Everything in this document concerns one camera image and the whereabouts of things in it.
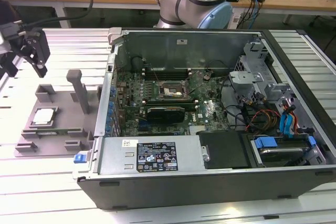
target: blue latch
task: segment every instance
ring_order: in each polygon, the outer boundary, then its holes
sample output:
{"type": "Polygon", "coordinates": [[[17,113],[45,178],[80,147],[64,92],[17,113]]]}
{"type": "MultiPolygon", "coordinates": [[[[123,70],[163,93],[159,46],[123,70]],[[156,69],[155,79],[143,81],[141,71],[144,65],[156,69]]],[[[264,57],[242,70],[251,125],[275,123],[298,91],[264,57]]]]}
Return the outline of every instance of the blue latch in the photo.
{"type": "Polygon", "coordinates": [[[258,149],[267,147],[278,147],[275,138],[272,136],[261,136],[254,140],[258,149]]]}
{"type": "Polygon", "coordinates": [[[311,144],[311,147],[314,147],[316,145],[316,140],[313,136],[308,136],[308,141],[311,144]]]}
{"type": "Polygon", "coordinates": [[[73,159],[75,164],[82,164],[86,163],[86,154],[76,154],[75,158],[73,159]]]}

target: warning label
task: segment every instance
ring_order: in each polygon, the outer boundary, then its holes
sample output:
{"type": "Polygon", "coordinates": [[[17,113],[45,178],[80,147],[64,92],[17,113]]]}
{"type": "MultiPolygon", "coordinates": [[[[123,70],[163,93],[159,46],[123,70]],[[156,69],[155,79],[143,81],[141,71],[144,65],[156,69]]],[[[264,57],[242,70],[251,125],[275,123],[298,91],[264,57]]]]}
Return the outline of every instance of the warning label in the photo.
{"type": "Polygon", "coordinates": [[[175,142],[141,143],[137,146],[139,173],[178,170],[175,142]]]}

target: cpu socket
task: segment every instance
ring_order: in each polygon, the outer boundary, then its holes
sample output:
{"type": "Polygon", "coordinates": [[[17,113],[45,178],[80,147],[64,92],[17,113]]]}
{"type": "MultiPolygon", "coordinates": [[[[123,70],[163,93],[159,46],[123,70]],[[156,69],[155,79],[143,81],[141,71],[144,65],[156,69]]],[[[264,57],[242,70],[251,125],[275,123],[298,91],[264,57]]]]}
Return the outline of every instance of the cpu socket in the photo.
{"type": "Polygon", "coordinates": [[[189,100],[184,81],[161,81],[160,98],[163,100],[189,100]]]}

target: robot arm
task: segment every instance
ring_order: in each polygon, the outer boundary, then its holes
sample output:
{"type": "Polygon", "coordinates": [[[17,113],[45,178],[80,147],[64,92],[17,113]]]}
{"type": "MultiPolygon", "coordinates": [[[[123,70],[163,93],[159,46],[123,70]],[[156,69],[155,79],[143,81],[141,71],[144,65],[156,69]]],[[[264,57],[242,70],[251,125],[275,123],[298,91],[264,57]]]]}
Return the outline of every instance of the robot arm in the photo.
{"type": "Polygon", "coordinates": [[[161,0],[157,27],[223,29],[231,15],[226,0],[161,0]]]}
{"type": "Polygon", "coordinates": [[[26,29],[10,4],[0,0],[0,68],[10,77],[17,73],[9,54],[29,62],[39,77],[47,73],[45,64],[50,56],[46,35],[41,28],[26,29]]]}

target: motherboard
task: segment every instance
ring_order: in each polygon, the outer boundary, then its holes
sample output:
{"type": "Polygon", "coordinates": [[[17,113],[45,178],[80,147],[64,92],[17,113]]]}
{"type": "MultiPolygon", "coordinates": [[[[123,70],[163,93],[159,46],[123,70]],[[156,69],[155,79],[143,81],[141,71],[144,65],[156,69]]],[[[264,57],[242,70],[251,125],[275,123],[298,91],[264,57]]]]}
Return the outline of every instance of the motherboard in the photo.
{"type": "Polygon", "coordinates": [[[206,70],[118,73],[121,136],[193,135],[227,130],[219,102],[220,82],[206,70]]]}

